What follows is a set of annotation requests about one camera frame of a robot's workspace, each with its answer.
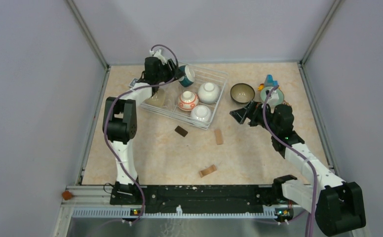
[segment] yellow object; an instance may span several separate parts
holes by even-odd
[[[264,84],[260,84],[260,86],[258,87],[258,91],[261,91],[263,88],[264,88]]]

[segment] small wooden piece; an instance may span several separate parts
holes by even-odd
[[[68,190],[65,190],[63,193],[62,193],[62,197],[64,198],[65,201],[67,200],[70,200],[73,198],[73,194],[68,191]]]
[[[176,131],[178,134],[182,135],[183,137],[185,137],[189,133],[184,128],[182,128],[180,126],[177,126],[174,131]]]
[[[216,144],[222,145],[224,143],[224,139],[222,137],[222,132],[220,129],[215,130]]]
[[[199,171],[199,175],[201,178],[203,178],[204,176],[206,176],[210,173],[213,173],[215,171],[216,171],[216,166],[213,164],[213,165],[209,166],[208,168]]]

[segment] dish rack wire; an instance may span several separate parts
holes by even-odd
[[[149,105],[146,102],[142,103],[140,106],[141,108],[152,113],[162,115],[167,118],[181,121],[193,125],[195,127],[207,130],[210,124],[212,123],[213,118],[215,117],[216,111],[219,106],[219,102],[221,101],[222,95],[224,94],[224,90],[228,81],[228,73],[185,63],[180,63],[180,66],[181,65],[188,65],[191,69],[194,70],[194,83],[189,87],[183,87],[178,81],[174,81],[168,85],[161,86],[160,89],[163,89],[165,91],[165,100],[162,107],[159,108],[153,105]],[[190,111],[181,110],[177,105],[177,99],[186,90],[195,92],[197,94],[200,85],[206,82],[211,82],[219,86],[219,88],[221,89],[221,94],[219,95],[218,100],[214,104],[204,104],[199,102],[199,105],[205,105],[212,111],[212,117],[210,118],[210,120],[208,122],[202,122],[192,119],[190,117]]]

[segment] black wire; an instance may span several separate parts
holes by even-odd
[[[103,191],[104,191],[105,193],[107,193],[107,194],[112,194],[112,193],[109,193],[109,192],[106,191],[106,189],[105,189],[106,185],[111,186],[112,188],[115,188],[114,185],[112,185],[111,183],[105,183],[105,184],[103,185]]]

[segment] table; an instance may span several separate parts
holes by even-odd
[[[271,145],[270,134],[260,126],[238,124],[231,110],[242,106],[230,98],[230,88],[239,82],[256,91],[267,74],[280,84],[285,100],[292,106],[294,129],[323,164],[327,160],[313,119],[297,63],[200,64],[199,66],[229,73],[229,81],[218,110],[208,130],[159,116],[138,108],[138,131],[134,138],[135,167],[142,185],[215,185],[271,184],[273,179],[292,174],[304,182],[298,170],[286,162]],[[112,66],[100,115],[97,118],[83,182],[85,185],[114,184],[116,162],[106,146],[102,132],[104,101],[129,89],[144,66]],[[177,126],[189,133],[186,137],[174,131]],[[216,145],[214,130],[222,131],[224,144]],[[199,171],[216,165],[217,171],[201,178]]]

